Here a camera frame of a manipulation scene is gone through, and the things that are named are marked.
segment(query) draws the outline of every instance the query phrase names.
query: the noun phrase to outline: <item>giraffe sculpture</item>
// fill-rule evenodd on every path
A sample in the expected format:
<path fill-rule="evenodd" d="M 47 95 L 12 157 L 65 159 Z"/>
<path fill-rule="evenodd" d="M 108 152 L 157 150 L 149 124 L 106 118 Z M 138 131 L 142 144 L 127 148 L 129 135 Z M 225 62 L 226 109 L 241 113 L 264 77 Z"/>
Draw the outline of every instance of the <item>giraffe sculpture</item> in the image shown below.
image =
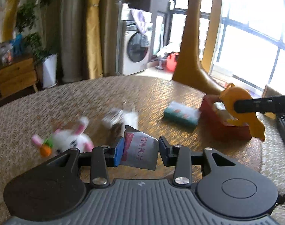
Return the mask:
<path fill-rule="evenodd" d="M 224 90 L 204 71 L 199 59 L 199 18 L 201 0 L 188 0 L 178 64 L 173 80 L 206 94 L 220 95 Z"/>

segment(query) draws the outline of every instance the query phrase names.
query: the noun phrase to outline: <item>purple cloth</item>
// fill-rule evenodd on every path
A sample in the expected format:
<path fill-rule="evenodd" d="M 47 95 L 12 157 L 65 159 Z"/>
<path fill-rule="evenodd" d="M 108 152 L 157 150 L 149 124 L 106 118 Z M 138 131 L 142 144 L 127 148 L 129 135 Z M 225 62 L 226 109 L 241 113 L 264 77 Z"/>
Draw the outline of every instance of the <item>purple cloth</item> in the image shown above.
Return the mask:
<path fill-rule="evenodd" d="M 131 13 L 139 32 L 144 35 L 147 32 L 147 23 L 145 21 L 143 10 L 132 8 Z"/>

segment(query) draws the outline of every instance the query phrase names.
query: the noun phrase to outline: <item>washing machine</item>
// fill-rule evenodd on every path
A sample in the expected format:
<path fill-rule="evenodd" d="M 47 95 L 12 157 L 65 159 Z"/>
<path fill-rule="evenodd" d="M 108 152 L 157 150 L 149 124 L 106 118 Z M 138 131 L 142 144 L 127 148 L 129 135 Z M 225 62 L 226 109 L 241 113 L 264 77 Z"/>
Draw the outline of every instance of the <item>washing machine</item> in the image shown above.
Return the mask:
<path fill-rule="evenodd" d="M 123 21 L 118 71 L 130 75 L 147 69 L 153 24 L 148 23 L 147 32 L 142 35 L 134 21 Z"/>

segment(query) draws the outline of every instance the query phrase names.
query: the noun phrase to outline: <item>wooden cabinet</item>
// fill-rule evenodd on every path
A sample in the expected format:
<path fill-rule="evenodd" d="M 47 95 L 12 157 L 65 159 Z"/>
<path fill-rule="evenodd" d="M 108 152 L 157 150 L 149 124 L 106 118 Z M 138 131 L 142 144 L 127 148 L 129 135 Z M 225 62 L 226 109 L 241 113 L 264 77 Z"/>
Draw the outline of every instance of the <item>wooden cabinet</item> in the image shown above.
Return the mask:
<path fill-rule="evenodd" d="M 0 66 L 0 93 L 2 98 L 29 86 L 33 86 L 37 92 L 36 81 L 37 75 L 33 58 L 30 56 L 17 57 L 11 65 Z"/>

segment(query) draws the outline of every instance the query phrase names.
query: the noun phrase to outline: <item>metal screw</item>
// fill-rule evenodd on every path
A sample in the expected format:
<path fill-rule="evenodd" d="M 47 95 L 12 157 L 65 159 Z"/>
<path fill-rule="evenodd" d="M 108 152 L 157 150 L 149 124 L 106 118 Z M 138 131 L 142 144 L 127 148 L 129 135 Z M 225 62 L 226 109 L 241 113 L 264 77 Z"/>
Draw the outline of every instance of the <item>metal screw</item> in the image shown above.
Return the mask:
<path fill-rule="evenodd" d="M 105 178 L 95 178 L 92 180 L 92 183 L 95 184 L 95 185 L 104 185 L 104 184 L 107 184 L 107 179 Z"/>
<path fill-rule="evenodd" d="M 185 178 L 185 177 L 177 177 L 175 178 L 175 183 L 176 184 L 188 184 L 189 183 L 189 179 L 188 178 Z"/>

